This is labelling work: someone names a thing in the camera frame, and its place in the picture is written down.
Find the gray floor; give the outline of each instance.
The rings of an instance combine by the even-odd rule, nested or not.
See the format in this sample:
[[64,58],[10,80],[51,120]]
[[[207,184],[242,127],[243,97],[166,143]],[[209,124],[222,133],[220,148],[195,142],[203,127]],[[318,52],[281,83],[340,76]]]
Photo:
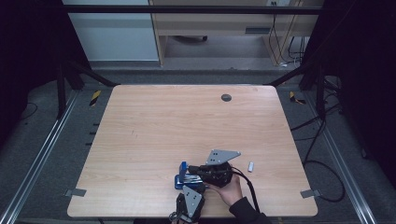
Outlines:
[[[123,67],[119,70],[98,69],[104,77],[121,84],[258,84],[268,83],[286,74],[288,67],[273,66],[259,37],[209,37],[207,42],[199,38],[174,37],[168,42],[165,65]],[[76,186],[79,174],[93,141],[97,126],[106,108],[111,88],[84,77],[86,86],[78,92],[76,105],[57,139],[43,169],[21,209],[20,223],[99,223],[97,219],[71,218],[66,214],[70,198],[64,196],[66,189]],[[290,127],[312,119],[315,114],[309,104],[300,105],[290,101],[290,91],[296,98],[309,100],[313,91],[302,92],[296,85],[299,78],[277,87]],[[92,94],[102,90],[95,106],[89,106]],[[68,95],[74,93],[68,89]],[[56,83],[50,82],[33,90],[22,119],[12,136],[0,151],[0,210],[5,211],[19,185],[28,173],[30,165],[42,147],[55,122],[57,113]],[[338,103],[328,98],[328,105]],[[356,180],[365,201],[377,223],[396,223],[396,192],[385,178],[375,161],[361,156],[356,141],[344,116],[338,110],[327,116],[326,128],[340,150],[347,167]],[[296,146],[303,159],[318,129],[316,122],[292,132]],[[337,170],[326,144],[324,134],[318,137],[309,159],[322,161]],[[306,165],[306,174],[312,189],[320,189],[324,196],[337,198],[341,185],[328,170],[316,164]],[[339,203],[329,203],[316,198],[318,214],[315,217],[282,217],[283,223],[361,223],[351,195]],[[272,217],[274,223],[278,217]],[[131,219],[105,218],[105,223],[132,222]]]

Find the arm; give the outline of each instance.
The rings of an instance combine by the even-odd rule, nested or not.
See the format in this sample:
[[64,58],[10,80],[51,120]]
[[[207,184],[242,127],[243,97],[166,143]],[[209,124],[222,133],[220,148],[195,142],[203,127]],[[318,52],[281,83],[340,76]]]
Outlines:
[[242,196],[242,189],[238,175],[233,175],[231,182],[223,188],[209,185],[221,199],[230,206],[230,212],[241,224],[270,224],[271,221],[264,213],[258,213],[246,197]]

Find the wooden table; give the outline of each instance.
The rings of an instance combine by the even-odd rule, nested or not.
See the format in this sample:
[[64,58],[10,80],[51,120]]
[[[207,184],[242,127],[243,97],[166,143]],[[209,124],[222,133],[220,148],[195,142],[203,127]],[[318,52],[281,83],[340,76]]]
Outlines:
[[[224,102],[222,94],[232,100]],[[253,183],[270,217],[311,217],[318,209],[290,127],[271,86],[120,85],[114,88],[77,189],[70,217],[168,217],[180,193],[182,161],[203,165],[211,149],[235,150],[230,163]],[[254,162],[254,171],[248,164]],[[248,185],[243,193],[252,203]],[[202,217],[231,217],[213,190]]]

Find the hand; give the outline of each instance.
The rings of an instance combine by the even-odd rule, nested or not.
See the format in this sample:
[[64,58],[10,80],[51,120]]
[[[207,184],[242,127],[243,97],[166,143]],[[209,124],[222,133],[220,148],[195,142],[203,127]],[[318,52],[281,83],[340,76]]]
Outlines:
[[213,189],[215,192],[217,192],[220,195],[221,199],[228,206],[231,206],[242,199],[242,189],[238,175],[233,175],[231,182],[223,188],[219,188],[217,186],[209,184],[207,185],[210,189]]

